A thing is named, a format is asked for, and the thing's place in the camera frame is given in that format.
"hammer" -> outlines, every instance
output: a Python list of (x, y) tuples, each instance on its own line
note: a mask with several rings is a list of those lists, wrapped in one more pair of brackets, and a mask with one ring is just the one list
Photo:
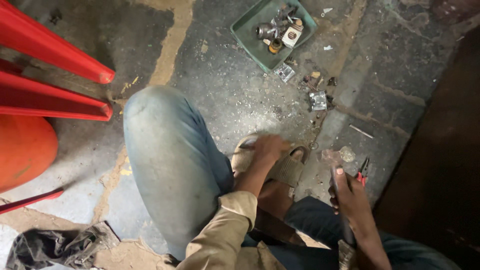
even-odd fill
[[(330, 173), (332, 175), (332, 183), (335, 189), (335, 192), (338, 194), (338, 185), (335, 180), (335, 171), (338, 168), (342, 168), (343, 159), (340, 155), (340, 151), (333, 151), (331, 149), (322, 150), (321, 153), (317, 153), (317, 159), (321, 160), (321, 162), (326, 163), (330, 168)], [(354, 244), (354, 237), (352, 229), (350, 228), (350, 224), (346, 216), (342, 215), (342, 226), (343, 226), (343, 236), (345, 242), (349, 245)]]

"beige shirt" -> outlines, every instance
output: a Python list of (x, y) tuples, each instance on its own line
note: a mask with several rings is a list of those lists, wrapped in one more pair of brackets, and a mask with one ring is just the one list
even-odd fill
[(240, 247), (255, 224), (257, 198), (250, 192), (236, 191), (218, 201), (216, 215), (188, 244), (186, 259), (177, 269), (285, 270), (263, 242), (257, 247)]

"foot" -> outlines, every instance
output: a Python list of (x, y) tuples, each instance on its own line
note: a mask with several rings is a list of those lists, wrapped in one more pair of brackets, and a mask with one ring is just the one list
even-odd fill
[[(302, 161), (304, 154), (302, 150), (294, 150), (290, 155), (293, 159)], [(291, 189), (284, 182), (274, 179), (267, 180), (258, 196), (258, 207), (283, 221), (285, 214), (293, 204), (293, 198), (290, 196)]]

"knee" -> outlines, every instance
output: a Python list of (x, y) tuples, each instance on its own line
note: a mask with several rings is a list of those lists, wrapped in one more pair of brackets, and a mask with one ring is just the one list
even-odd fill
[(155, 114), (170, 114), (188, 106), (185, 96), (169, 86), (149, 86), (135, 93), (125, 104), (124, 121), (144, 111)]

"beige sleeve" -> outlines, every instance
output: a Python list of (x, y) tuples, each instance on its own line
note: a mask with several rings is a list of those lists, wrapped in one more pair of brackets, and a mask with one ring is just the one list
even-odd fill
[(180, 270), (233, 270), (245, 234), (253, 228), (257, 198), (236, 191), (218, 199), (220, 207), (213, 219), (187, 246)]

